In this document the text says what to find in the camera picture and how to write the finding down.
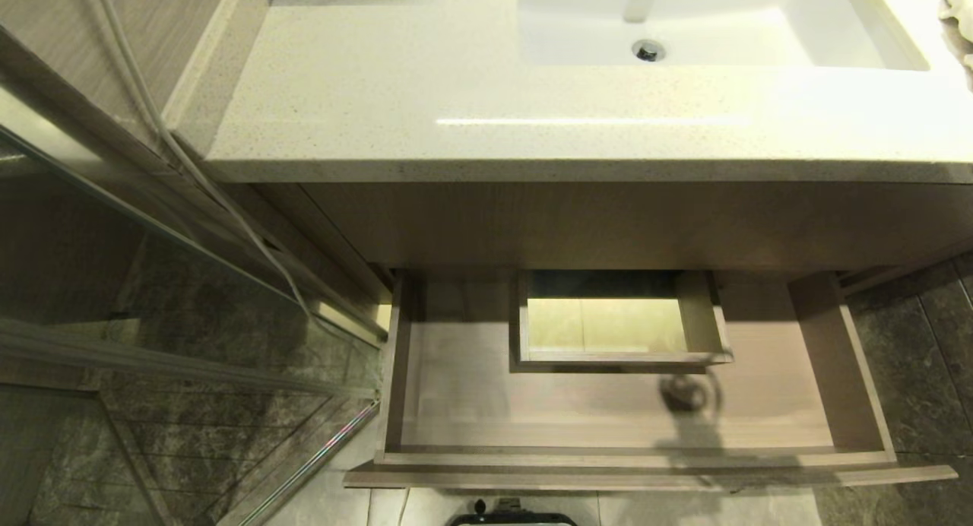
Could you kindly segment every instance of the wood grain cabinet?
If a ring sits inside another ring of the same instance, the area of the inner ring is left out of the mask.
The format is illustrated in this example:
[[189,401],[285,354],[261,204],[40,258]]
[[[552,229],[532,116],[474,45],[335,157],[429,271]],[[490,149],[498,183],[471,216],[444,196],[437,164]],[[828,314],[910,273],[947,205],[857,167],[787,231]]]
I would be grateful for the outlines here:
[[579,372],[515,367],[515,273],[402,272],[379,448],[345,485],[740,490],[956,476],[896,464],[834,274],[712,279],[732,363]]
[[[390,181],[261,192],[307,235],[399,276],[382,439],[348,486],[740,490],[956,476],[897,465],[841,293],[875,270],[970,249],[971,186]],[[674,294],[677,318],[672,304],[583,295],[532,309],[518,270],[705,276]],[[668,321],[604,322],[622,311]],[[615,355],[584,367],[588,343],[618,331],[644,347],[611,352],[640,364]]]

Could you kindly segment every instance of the quartz countertop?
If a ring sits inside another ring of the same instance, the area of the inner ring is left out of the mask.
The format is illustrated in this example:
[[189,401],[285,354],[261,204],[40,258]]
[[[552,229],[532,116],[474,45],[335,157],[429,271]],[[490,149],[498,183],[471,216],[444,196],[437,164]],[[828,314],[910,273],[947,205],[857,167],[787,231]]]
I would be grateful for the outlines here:
[[274,0],[205,163],[232,182],[970,183],[973,45],[939,3],[886,0],[930,65],[902,71],[532,65],[517,0]]

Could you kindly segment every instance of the white cable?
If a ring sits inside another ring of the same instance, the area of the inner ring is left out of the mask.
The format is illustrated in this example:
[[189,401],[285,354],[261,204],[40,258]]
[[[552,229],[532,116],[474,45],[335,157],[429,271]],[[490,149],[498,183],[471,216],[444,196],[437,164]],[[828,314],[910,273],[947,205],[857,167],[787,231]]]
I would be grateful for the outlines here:
[[406,505],[409,505],[409,491],[411,488],[406,488],[406,497],[402,498],[402,509],[399,509],[399,522],[396,524],[402,526],[402,518],[406,515]]
[[[284,265],[274,257],[274,253],[272,253],[271,250],[264,245],[263,238],[257,235],[257,232],[250,227],[250,224],[247,223],[243,215],[240,214],[236,207],[233,206],[233,202],[223,194],[222,190],[213,184],[209,177],[206,176],[205,173],[202,172],[202,170],[200,170],[194,162],[192,162],[190,156],[185,152],[185,150],[182,149],[182,146],[179,145],[179,142],[176,141],[173,134],[171,134],[170,130],[168,130],[166,121],[163,121],[163,115],[161,115],[159,108],[156,107],[155,100],[152,100],[152,94],[149,93],[149,87],[146,85],[145,78],[142,77],[142,72],[138,68],[138,63],[135,61],[135,55],[132,54],[132,45],[128,43],[128,38],[125,37],[125,31],[122,29],[122,22],[119,20],[118,12],[115,10],[115,5],[112,3],[112,0],[100,1],[102,9],[105,11],[105,16],[108,17],[108,25],[111,28],[112,35],[115,37],[115,42],[118,44],[119,51],[122,52],[122,58],[125,60],[125,67],[128,69],[128,73],[132,76],[132,81],[135,82],[135,89],[140,97],[139,100],[142,101],[146,111],[149,114],[149,117],[152,119],[152,124],[155,125],[156,132],[159,132],[159,136],[163,139],[163,142],[166,142],[166,146],[168,146],[173,154],[177,156],[179,161],[182,163],[185,169],[189,171],[190,175],[195,181],[197,181],[199,186],[201,186],[202,189],[212,196],[221,207],[230,212],[230,215],[232,215],[233,219],[236,220],[236,223],[240,225],[240,228],[243,228],[244,232],[246,232],[246,235],[250,238],[250,241],[253,241],[254,245],[257,246],[257,249],[260,249],[260,252],[263,253],[264,257],[267,257],[268,262],[270,262],[271,265],[274,266],[278,272],[280,272],[281,276],[284,277],[284,280],[287,281],[288,287],[291,287],[291,293],[294,295],[294,299],[298,302],[298,305],[301,306],[301,309],[305,315],[307,315],[307,318],[309,318],[314,325],[319,325],[320,328],[327,331],[327,325],[324,325],[324,322],[321,321],[317,315],[314,315],[312,311],[310,311],[305,298],[303,298],[303,295],[301,294],[301,290],[299,290],[295,283],[294,277],[291,276],[287,268],[285,268]],[[352,338],[350,341],[352,342],[352,347],[354,349],[358,350],[358,352],[365,353],[365,350],[359,349],[356,345],[356,338]]]

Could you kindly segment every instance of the open drawer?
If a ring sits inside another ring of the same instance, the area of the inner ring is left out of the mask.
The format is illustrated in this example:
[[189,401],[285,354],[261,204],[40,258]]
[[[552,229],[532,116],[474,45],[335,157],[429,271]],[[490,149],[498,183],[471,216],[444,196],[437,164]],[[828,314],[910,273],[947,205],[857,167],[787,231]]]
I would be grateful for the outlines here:
[[521,364],[713,366],[733,360],[712,273],[525,271],[512,342]]
[[405,274],[379,448],[345,485],[739,489],[956,476],[897,467],[833,274],[715,281],[732,363],[565,373],[512,369],[513,274]]

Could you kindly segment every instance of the white sink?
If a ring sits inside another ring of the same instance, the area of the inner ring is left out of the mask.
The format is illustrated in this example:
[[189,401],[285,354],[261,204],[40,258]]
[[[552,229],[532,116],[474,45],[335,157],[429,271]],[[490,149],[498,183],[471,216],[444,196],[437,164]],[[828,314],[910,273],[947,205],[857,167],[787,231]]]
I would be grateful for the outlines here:
[[[539,65],[928,69],[883,0],[518,0],[518,26]],[[664,55],[636,58],[642,39]]]

